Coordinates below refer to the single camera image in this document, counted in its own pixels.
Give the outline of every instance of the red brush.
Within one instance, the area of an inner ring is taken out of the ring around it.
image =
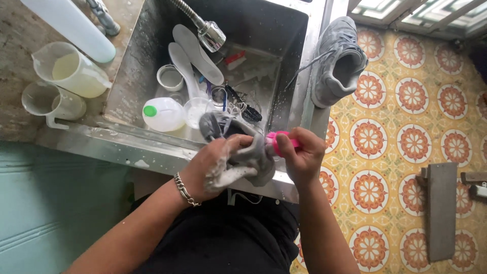
[[[265,138],[265,151],[273,157],[274,156],[282,157],[281,150],[279,149],[276,140],[277,134],[280,133],[289,135],[289,132],[287,131],[269,132]],[[301,144],[298,140],[296,139],[290,139],[290,140],[294,146],[294,149],[301,147]]]

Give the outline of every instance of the person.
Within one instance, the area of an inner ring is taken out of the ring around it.
[[[295,151],[289,138],[299,140]],[[66,274],[289,273],[302,253],[311,274],[358,274],[359,269],[318,179],[324,141],[303,128],[277,136],[299,205],[242,193],[246,201],[227,205],[228,191],[204,191],[206,174],[222,156],[248,146],[252,137],[232,135],[203,147],[180,172],[201,206],[190,207],[173,180],[147,197],[85,253]]]

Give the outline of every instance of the silver bracelet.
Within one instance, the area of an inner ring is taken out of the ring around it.
[[[181,195],[186,198],[187,202],[193,205],[193,207],[200,206],[201,203],[197,203],[194,201],[193,198],[189,195],[187,192],[186,188],[184,187],[183,181],[181,180],[181,177],[179,176],[179,172],[174,175],[174,182],[176,183],[176,186],[179,189],[179,192]]]

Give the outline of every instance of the faucet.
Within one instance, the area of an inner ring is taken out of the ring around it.
[[[198,28],[198,38],[210,52],[215,52],[222,47],[223,43],[225,43],[226,36],[215,22],[203,20],[183,0],[170,1],[193,21],[194,25]]]
[[[86,3],[88,3],[92,12],[98,17],[98,20],[108,35],[116,36],[120,33],[120,25],[113,21],[102,0],[86,0]]]

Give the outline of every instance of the teal wall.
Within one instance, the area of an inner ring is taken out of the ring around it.
[[[57,274],[127,212],[128,167],[0,141],[0,274]]]

